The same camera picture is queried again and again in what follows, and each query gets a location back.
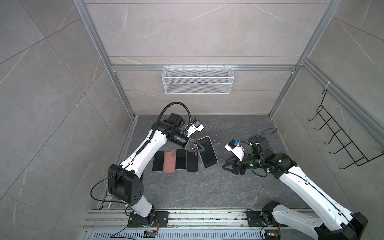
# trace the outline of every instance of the black hook rack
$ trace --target black hook rack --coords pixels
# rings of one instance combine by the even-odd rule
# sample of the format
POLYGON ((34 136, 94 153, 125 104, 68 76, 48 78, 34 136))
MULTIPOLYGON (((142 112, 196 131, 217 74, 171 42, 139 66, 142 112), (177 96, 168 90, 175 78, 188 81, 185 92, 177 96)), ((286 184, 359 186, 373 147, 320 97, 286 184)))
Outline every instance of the black hook rack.
POLYGON ((378 155, 378 156, 376 156, 376 157, 374 157, 374 158, 372 158, 372 159, 368 159, 368 158, 361 152, 361 150, 356 146, 356 144, 352 141, 352 139, 348 136, 348 134, 344 131, 344 129, 343 129, 342 127, 340 127, 339 123, 336 122, 336 120, 335 120, 335 119, 329 114, 329 112, 324 108, 324 106, 323 106, 323 101, 324 101, 324 98, 325 98, 325 94, 327 94, 327 91, 328 91, 327 89, 324 89, 324 91, 322 92, 322 94, 324 94, 324 96, 323 96, 323 99, 321 100, 320 106, 316 109, 316 112, 317 112, 316 115, 315 115, 312 119, 307 119, 307 120, 308 120, 308 121, 312 121, 317 115, 319 115, 319 116, 322 118, 322 120, 324 121, 324 124, 323 124, 319 129, 315 129, 315 128, 314 128, 314 130, 319 131, 319 130, 322 129, 325 125, 327 125, 327 126, 329 127, 329 129, 330 129, 330 130, 332 131, 332 133, 333 133, 333 135, 332 135, 330 141, 329 141, 328 143, 326 143, 326 142, 324 142, 324 143, 328 145, 329 143, 331 143, 332 139, 333 139, 334 137, 336 137, 337 140, 340 142, 340 144, 343 146, 342 148, 340 148, 340 149, 337 150, 336 152, 334 152, 334 153, 329 152, 329 154, 336 154, 336 153, 340 152, 341 150, 345 149, 345 151, 348 153, 348 155, 349 155, 349 156, 351 157, 351 159, 353 160, 353 163, 351 163, 350 165, 348 165, 348 166, 346 166, 346 167, 339 167, 339 169, 346 169, 347 167, 352 166, 353 164, 356 164, 357 166, 361 166, 361 165, 363 165, 363 164, 366 164, 367 162, 370 162, 370 161, 372 161, 372 160, 374 160, 374 159, 376 159, 376 158, 378 158, 378 157, 384 155, 384 151, 383 151, 383 152, 381 152, 380 155, 378 155), (325 120, 324 117, 320 114, 320 111, 321 111, 321 110, 324 110, 324 111, 330 116, 330 118, 329 118, 328 120, 325 120), (339 129, 338 129, 336 132, 333 131, 333 129, 328 125, 328 122, 329 122, 330 120, 333 120, 333 121, 336 123, 336 125, 339 127, 339 129), (347 143, 346 145, 344 145, 344 144, 340 141, 339 137, 336 135, 336 134, 337 134, 338 132, 340 132, 340 131, 342 131, 342 132, 347 136, 347 138, 349 139, 349 143, 347 143), (361 153, 361 155, 363 156, 362 158, 360 158, 360 159, 358 159, 358 160, 355 160, 355 159, 352 157, 352 155, 349 153, 348 149, 346 148, 346 147, 347 147, 348 145, 350 145, 350 144, 352 144, 353 146, 356 147, 356 149, 357 149, 357 150, 361 153))

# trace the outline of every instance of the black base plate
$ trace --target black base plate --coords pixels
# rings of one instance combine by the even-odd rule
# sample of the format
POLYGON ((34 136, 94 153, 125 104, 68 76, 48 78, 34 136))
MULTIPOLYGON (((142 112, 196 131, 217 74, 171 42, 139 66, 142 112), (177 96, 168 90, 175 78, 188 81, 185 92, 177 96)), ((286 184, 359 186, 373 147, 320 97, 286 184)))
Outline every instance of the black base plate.
MULTIPOLYGON (((260 216, 261 211, 251 211, 248 210, 245 212, 247 214, 248 226, 249 227, 264 227, 265 225, 262 222, 260 216)), ((279 227, 279 224, 276 223, 272 227, 279 227)))
MULTIPOLYGON (((159 227, 167 227, 168 215, 169 215, 169 212, 166 212, 166 211, 155 211, 155 218, 159 220, 159 227)), ((143 225, 141 225, 141 223, 137 221, 137 218, 135 216, 136 214, 134 214, 133 212, 130 213, 129 215, 130 223, 128 227, 143 227, 143 225)), ((154 223, 150 227, 156 227, 156 221, 154 221, 154 223)))

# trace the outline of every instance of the dark gray floor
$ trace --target dark gray floor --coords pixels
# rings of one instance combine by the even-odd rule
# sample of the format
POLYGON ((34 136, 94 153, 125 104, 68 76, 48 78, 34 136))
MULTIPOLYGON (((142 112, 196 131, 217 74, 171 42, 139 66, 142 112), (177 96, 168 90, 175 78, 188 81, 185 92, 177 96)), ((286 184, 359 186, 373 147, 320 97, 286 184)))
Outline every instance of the dark gray floor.
MULTIPOLYGON (((224 146, 232 138, 243 140, 273 127, 268 116, 193 116, 204 125, 204 130, 196 132, 192 137, 211 138, 218 164, 205 168, 199 160, 198 172, 187 172, 185 169, 175 173, 152 172, 152 161, 143 173, 144 195, 157 208, 176 207, 262 207, 271 200, 279 201, 290 208, 308 208, 308 205, 289 187, 275 179, 272 175, 265 178, 254 175, 247 170, 244 176, 235 175, 222 169, 226 158, 232 153, 224 146)), ((128 148, 130 155, 147 136, 157 116, 140 116, 128 148)), ((265 135, 275 153, 284 152, 283 145, 277 135, 265 135)), ((160 150, 176 151, 181 147, 167 142, 160 150)), ((111 207, 121 208, 119 204, 111 207)))

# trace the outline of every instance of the zip tie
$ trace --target zip tie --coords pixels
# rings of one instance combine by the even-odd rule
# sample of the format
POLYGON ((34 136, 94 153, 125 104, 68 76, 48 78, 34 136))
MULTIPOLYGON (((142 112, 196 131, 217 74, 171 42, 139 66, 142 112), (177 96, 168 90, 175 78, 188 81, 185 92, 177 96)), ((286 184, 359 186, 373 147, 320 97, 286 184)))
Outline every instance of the zip tie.
POLYGON ((327 85, 325 86, 325 89, 327 89, 327 87, 328 87, 328 85, 329 85, 330 83, 335 83, 335 82, 328 81, 327 85))

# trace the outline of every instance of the white basket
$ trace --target white basket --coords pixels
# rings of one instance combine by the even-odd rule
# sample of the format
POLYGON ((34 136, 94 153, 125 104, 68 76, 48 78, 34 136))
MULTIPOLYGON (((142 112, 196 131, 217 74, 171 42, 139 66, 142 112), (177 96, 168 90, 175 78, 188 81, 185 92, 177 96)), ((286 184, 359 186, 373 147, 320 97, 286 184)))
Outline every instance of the white basket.
POLYGON ((224 66, 165 67, 161 78, 166 94, 230 93, 233 71, 224 66))

